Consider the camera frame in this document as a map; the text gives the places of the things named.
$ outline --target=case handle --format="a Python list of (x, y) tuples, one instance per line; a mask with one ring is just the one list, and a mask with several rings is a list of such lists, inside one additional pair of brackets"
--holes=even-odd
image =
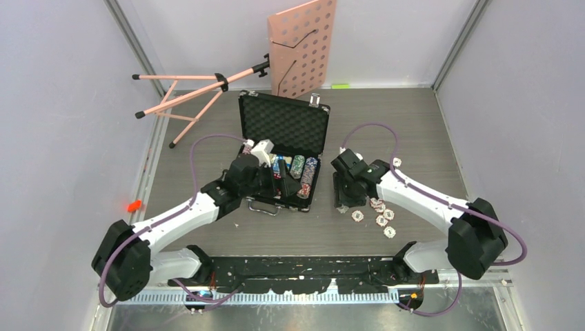
[(268, 214), (270, 216), (276, 216), (276, 215), (278, 215), (278, 213), (281, 210), (281, 206), (279, 206), (279, 205), (275, 205), (276, 212), (269, 212), (267, 210), (256, 209), (256, 208), (252, 207), (252, 202), (254, 202), (254, 201), (253, 200), (248, 200), (248, 209), (249, 210), (252, 210), (253, 212), (261, 212), (261, 213), (264, 213), (264, 214)]

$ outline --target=black case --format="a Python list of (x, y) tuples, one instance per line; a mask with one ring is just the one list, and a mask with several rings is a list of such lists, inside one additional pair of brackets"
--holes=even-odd
[[(314, 157), (318, 160), (308, 199), (301, 199), (296, 194), (280, 199), (255, 195), (247, 198), (248, 207), (273, 216), (280, 208), (308, 212), (321, 169), (321, 156), (329, 124), (329, 106), (319, 104), (319, 95), (315, 93), (312, 94), (311, 101), (301, 101), (247, 90), (240, 92), (238, 102), (244, 138), (254, 142), (270, 139), (274, 143), (273, 154), (289, 157), (300, 154), (305, 158)], [(277, 211), (272, 213), (254, 209), (252, 201), (274, 205)]]

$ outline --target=green tape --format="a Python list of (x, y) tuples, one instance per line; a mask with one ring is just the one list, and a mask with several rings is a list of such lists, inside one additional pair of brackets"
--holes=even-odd
[(337, 85), (331, 85), (331, 88), (333, 90), (343, 90), (345, 88), (349, 88), (349, 84), (337, 84)]

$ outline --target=white wall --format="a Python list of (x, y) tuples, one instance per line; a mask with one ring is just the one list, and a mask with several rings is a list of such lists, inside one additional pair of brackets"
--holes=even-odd
[(584, 12), (492, 1), (439, 90), (468, 192), (528, 243), (511, 272), (530, 330), (585, 322)]
[[(268, 16), (305, 2), (120, 0), (157, 72), (226, 76), (262, 62)], [(474, 3), (338, 0), (324, 85), (431, 85)], [(232, 86), (269, 87), (270, 79), (252, 77)]]
[(157, 95), (102, 1), (4, 1), (0, 40), (0, 328), (87, 330)]

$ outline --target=case lid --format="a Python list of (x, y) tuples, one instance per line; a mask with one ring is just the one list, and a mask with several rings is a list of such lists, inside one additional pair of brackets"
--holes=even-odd
[(317, 157), (325, 148), (329, 106), (242, 90), (241, 133), (255, 142), (270, 139), (275, 150)]

